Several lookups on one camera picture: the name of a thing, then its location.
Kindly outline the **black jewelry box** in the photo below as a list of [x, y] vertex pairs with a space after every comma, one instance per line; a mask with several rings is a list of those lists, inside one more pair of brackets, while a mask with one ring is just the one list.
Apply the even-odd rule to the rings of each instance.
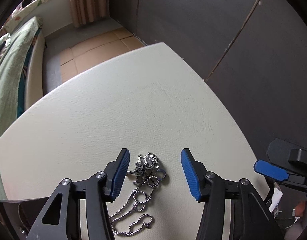
[[15, 239], [27, 239], [31, 227], [48, 198], [0, 200], [2, 218]]

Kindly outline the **white side table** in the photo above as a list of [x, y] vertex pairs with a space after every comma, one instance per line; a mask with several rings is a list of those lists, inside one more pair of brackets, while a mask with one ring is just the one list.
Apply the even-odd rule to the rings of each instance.
[[195, 239], [203, 204], [191, 196], [181, 150], [223, 179], [247, 178], [268, 193], [241, 129], [196, 72], [164, 43], [117, 56], [68, 80], [0, 137], [0, 173], [9, 200], [47, 197], [64, 178], [102, 171], [122, 148], [158, 156], [168, 174], [136, 239]]

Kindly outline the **flattened cardboard sheet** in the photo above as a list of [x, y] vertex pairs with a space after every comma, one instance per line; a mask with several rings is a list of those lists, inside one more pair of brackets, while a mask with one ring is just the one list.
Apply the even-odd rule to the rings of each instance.
[[60, 53], [61, 81], [66, 82], [98, 64], [143, 46], [123, 27], [88, 38]]

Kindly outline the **green bed mattress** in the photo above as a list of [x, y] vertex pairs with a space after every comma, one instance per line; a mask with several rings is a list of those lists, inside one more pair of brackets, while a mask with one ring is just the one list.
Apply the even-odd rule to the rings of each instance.
[[43, 21], [34, 16], [0, 38], [0, 137], [43, 97]]

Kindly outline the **right pink curtain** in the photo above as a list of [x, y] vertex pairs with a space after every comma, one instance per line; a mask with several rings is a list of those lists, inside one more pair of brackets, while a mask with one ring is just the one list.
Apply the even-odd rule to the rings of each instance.
[[109, 17], [109, 0], [70, 0], [73, 25], [83, 25]]

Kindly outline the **patterned window seat cushion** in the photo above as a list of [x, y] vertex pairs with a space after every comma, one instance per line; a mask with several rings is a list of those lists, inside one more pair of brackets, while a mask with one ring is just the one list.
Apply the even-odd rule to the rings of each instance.
[[39, 6], [49, 2], [50, 0], [23, 0], [3, 25], [6, 32], [12, 33], [22, 22], [26, 22], [26, 18], [30, 17]]

